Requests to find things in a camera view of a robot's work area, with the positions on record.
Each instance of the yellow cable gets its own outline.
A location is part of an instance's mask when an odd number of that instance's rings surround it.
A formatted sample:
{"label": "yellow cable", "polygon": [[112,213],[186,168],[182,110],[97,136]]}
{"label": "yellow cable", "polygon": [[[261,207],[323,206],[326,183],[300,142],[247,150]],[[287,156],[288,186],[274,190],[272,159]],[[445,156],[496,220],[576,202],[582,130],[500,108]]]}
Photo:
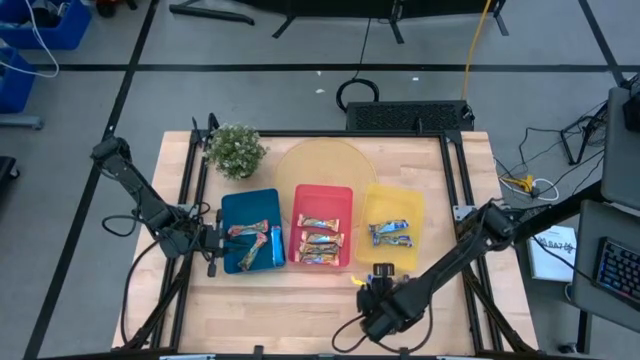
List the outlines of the yellow cable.
{"label": "yellow cable", "polygon": [[464,85],[462,86],[462,100],[467,99],[467,86],[469,85],[469,68],[471,67],[471,59],[473,59],[473,50],[475,49],[476,42],[478,41],[478,37],[480,36],[480,31],[482,30],[484,19],[487,17],[487,13],[489,12],[489,5],[491,5],[491,0],[487,0],[487,3],[484,6],[484,10],[482,11],[482,17],[480,18],[480,23],[476,28],[476,34],[473,36],[473,41],[471,42],[471,48],[469,48],[469,54],[467,55],[467,65],[464,67]]}

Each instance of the small plant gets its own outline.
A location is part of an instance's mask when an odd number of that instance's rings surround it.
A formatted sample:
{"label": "small plant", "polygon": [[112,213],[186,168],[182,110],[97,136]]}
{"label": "small plant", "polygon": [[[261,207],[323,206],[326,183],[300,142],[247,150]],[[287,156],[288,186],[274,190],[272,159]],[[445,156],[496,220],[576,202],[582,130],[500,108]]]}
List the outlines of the small plant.
{"label": "small plant", "polygon": [[240,180],[251,176],[267,154],[260,135],[244,125],[224,124],[213,133],[206,150],[208,164],[215,164],[224,177]]}

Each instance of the wooden tabletop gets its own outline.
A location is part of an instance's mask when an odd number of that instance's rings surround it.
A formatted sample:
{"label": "wooden tabletop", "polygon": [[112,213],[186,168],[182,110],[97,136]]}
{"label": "wooden tabletop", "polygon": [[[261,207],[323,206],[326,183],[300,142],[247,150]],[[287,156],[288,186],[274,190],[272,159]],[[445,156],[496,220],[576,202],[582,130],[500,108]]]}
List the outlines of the wooden tabletop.
{"label": "wooden tabletop", "polygon": [[[164,135],[153,187],[168,203],[178,199],[184,169],[189,132],[167,132]],[[486,133],[463,133],[467,166],[478,205],[491,197],[501,197],[489,139]],[[214,209],[221,198],[230,193],[273,187],[275,165],[282,156],[304,138],[263,138],[270,151],[259,170],[251,178],[232,182],[225,180],[213,168],[209,170],[204,200]],[[373,163],[381,184],[397,185],[424,193],[426,209],[420,257],[417,271],[421,274],[455,245],[442,157],[437,139],[418,138],[344,138]],[[455,149],[450,146],[456,174],[456,187],[461,204]],[[197,182],[196,156],[189,201],[193,202]],[[208,214],[213,220],[215,211]],[[283,221],[285,246],[290,225]],[[353,239],[357,239],[354,230]],[[136,256],[152,239],[140,232]],[[287,263],[285,268],[255,274],[227,275],[222,271],[208,278],[207,263],[196,256],[180,343],[181,352],[251,353],[254,345],[264,345],[270,354],[332,353],[331,336],[346,321],[357,315],[357,287],[350,280],[362,279],[371,272],[370,265],[355,259],[345,268],[304,266]],[[166,258],[159,248],[147,254],[138,265],[130,286],[127,308],[127,334],[131,337],[146,320],[158,301]],[[531,314],[524,292],[516,254],[511,248],[487,254],[493,295],[498,308],[513,328],[529,345],[537,348]],[[486,315],[478,304],[485,348],[491,347]],[[469,320],[460,275],[456,276],[433,298],[434,329],[430,341],[416,354],[473,354]],[[167,312],[162,344],[169,343],[170,324],[174,309]],[[407,332],[387,336],[388,346],[413,347],[427,332],[428,321],[421,321]],[[350,347],[362,332],[354,324],[338,339],[341,348]],[[114,346],[121,345],[116,329]],[[365,341],[353,354],[386,354],[377,345]]]}

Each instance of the small yellow object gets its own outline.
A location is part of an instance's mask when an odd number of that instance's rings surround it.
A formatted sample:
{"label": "small yellow object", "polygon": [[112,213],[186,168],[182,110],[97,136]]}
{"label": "small yellow object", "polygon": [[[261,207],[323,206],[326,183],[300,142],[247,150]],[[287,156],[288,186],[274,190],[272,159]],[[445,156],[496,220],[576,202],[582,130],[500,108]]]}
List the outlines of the small yellow object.
{"label": "small yellow object", "polygon": [[355,276],[353,276],[353,275],[351,275],[351,282],[352,282],[352,283],[354,283],[355,285],[358,285],[358,286],[365,286],[365,285],[367,285],[367,283],[366,283],[366,282],[356,279],[356,277],[355,277]]}
{"label": "small yellow object", "polygon": [[528,175],[524,179],[502,178],[502,180],[508,183],[520,186],[522,190],[528,194],[531,194],[533,192],[533,176],[532,175]]}

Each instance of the yellow bin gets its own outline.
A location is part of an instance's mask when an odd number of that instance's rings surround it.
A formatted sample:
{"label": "yellow bin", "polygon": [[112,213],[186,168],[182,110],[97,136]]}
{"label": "yellow bin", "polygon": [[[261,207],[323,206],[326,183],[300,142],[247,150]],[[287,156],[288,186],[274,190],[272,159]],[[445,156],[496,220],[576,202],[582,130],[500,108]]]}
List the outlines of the yellow bin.
{"label": "yellow bin", "polygon": [[[411,236],[413,247],[391,245],[374,247],[369,224],[400,219],[407,220],[409,227],[391,234]],[[415,270],[420,252],[423,219],[424,196],[421,192],[380,184],[369,185],[362,210],[356,260],[368,264],[390,262],[398,270]]]}

